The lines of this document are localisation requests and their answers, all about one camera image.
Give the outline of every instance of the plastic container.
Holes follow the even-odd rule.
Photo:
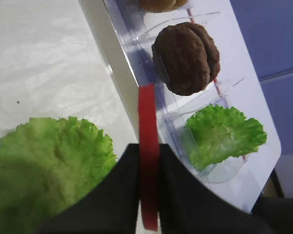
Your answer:
[[[188,8],[183,7],[173,12],[160,14],[141,10],[137,1],[134,0],[105,0],[105,5],[136,81],[140,86],[155,83],[158,132],[161,141],[171,146],[183,164],[200,181],[221,183],[233,178],[246,160],[246,156],[230,157],[222,163],[210,165],[199,172],[191,165],[183,142],[187,142],[187,149],[190,147],[199,152],[191,131],[185,128],[186,120],[210,103],[230,107],[225,93],[234,86],[236,79],[216,80],[204,91],[188,97],[176,95],[169,91],[159,79],[151,50],[152,44],[163,28],[185,21],[194,21],[208,30],[208,22],[217,20],[220,12],[192,16],[191,2],[185,6]]]

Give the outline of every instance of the green lettuce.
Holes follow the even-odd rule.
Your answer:
[[[263,125],[254,118],[246,119],[238,109],[210,104],[197,111],[186,123],[198,146],[185,142],[190,162],[199,171],[228,157],[257,152],[267,141]]]
[[[32,234],[115,163],[111,138],[85,119],[31,118],[18,126],[0,139],[0,234]]]

